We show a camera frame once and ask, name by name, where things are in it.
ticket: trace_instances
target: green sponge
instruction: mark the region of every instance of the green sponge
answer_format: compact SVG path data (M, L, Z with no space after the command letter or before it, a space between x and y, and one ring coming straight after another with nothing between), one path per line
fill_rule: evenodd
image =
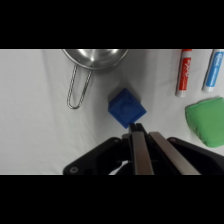
M224 145L224 99L206 100L185 109L190 129L211 148Z

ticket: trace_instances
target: white table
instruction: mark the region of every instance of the white table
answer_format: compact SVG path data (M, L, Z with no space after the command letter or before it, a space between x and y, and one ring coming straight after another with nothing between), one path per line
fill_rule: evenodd
M214 93L201 91L211 52L193 51L187 97L180 99L180 49L130 50L118 67L94 73L82 107L74 111L66 104L74 64L61 50L0 50L0 174L62 174L100 143L127 133L107 112L108 100L125 87L148 111L139 120L147 131L207 148L189 129L185 107L224 96L224 66ZM73 104L87 71L79 74ZM209 150L224 155L224 146Z

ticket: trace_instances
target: stainless steel bowl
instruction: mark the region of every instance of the stainless steel bowl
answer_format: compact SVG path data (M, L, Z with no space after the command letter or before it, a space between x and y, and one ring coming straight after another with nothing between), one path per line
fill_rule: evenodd
M128 53L128 49L63 49L63 51L75 63L67 100L71 109L78 109L82 105L92 71L111 68L117 65ZM78 66L90 71L79 104L73 107L70 101Z

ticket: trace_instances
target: blue block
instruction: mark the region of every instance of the blue block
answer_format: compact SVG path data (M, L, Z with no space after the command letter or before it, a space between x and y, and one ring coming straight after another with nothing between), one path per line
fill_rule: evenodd
M127 89L124 89L109 103L108 111L124 128L128 128L129 124L135 123L147 113Z

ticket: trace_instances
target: strainer handle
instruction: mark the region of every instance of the strainer handle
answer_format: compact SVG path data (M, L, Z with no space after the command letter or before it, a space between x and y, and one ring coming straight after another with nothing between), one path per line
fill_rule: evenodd
M86 94L86 89L87 89L87 87L88 87L88 85L89 85L89 81L90 81L90 78L91 78L91 76L92 76L92 71L89 71L89 75L88 75L88 78L87 78L87 80L86 80L84 89L83 89L83 91L82 91L82 96L81 96L81 98L80 98L79 104L78 104L78 106L73 107L73 106L71 105L71 96L72 96L72 90L73 90L73 86L74 86L74 82L75 82L75 77L76 77L76 74L77 74L77 69L78 69L78 65L75 65L75 67L74 67L74 71L73 71L73 75L72 75L72 81L71 81L71 84L70 84L70 89L69 89L69 92L68 92L68 100L67 100L68 107L69 107L70 109L73 109L73 110L77 110L77 109L79 109L79 108L81 107L81 105L82 105L82 101L83 101L83 99L84 99L84 97L85 97L85 94Z

